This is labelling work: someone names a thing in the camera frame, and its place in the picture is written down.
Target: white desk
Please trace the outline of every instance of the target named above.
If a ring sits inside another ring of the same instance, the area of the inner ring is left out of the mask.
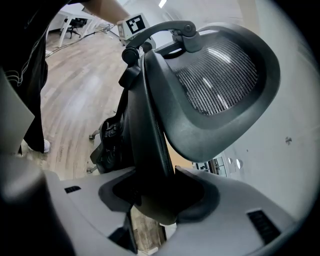
[[[65,7],[63,7],[58,13],[66,16],[66,18],[68,19],[64,23],[63,28],[62,28],[62,33],[61,33],[59,44],[58,44],[59,48],[62,46],[62,42],[65,38],[67,29],[68,29],[72,19],[80,18],[80,19],[87,19],[88,20],[86,25],[83,28],[84,29],[83,32],[81,33],[81,38],[83,38],[87,34],[88,29],[92,26],[92,24],[94,24],[94,20],[96,19],[96,17],[94,17],[94,16],[92,16],[82,10],[72,10],[72,9],[65,8]]]

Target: desk leg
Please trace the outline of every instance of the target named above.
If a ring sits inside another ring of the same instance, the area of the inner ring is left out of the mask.
[[[60,36],[60,40],[59,40],[59,44],[58,44],[59,48],[62,46],[62,42],[63,42],[63,40],[65,38],[67,29],[68,29],[68,27],[70,25],[71,20],[72,20],[72,17],[68,17],[68,20],[64,23],[64,26],[62,28],[62,33],[61,33],[61,36]]]
[[[98,18],[95,18],[95,19],[93,20],[93,22],[91,23],[90,29],[91,29],[91,30],[94,30],[94,29],[96,28],[96,25],[98,24],[98,22],[99,22],[99,19],[98,19]]]
[[[92,19],[89,24],[87,23],[87,24],[85,25],[85,29],[84,29],[84,31],[81,33],[81,38],[83,38],[83,37],[87,34],[88,28],[91,27],[91,25],[92,25],[93,22],[94,22],[94,20]]]

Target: vent slot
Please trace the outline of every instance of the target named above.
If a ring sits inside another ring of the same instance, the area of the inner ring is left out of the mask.
[[[64,190],[67,194],[69,194],[71,192],[75,192],[80,189],[81,189],[81,187],[79,187],[79,186],[70,186],[70,187],[66,187]]]
[[[280,235],[280,231],[264,214],[262,210],[252,211],[247,213],[249,219],[258,231],[265,245]]]

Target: wooden floor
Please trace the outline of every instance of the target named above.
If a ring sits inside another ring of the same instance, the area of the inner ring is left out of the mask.
[[[49,71],[41,91],[41,117],[51,150],[41,154],[23,145],[22,153],[61,180],[87,175],[93,150],[89,134],[117,109],[123,90],[118,81],[126,64],[121,58],[123,47],[112,35],[88,36],[46,59]],[[77,39],[65,38],[63,43]],[[48,48],[54,50],[58,40],[59,33],[49,33]]]

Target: black chair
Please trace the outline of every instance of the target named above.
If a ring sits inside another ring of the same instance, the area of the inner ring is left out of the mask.
[[[83,28],[85,25],[87,24],[87,19],[86,18],[75,18],[72,19],[70,22],[70,26],[66,29],[66,33],[70,33],[70,39],[72,38],[72,34],[77,34],[79,35],[79,37],[81,37],[81,35],[78,33],[78,28]]]

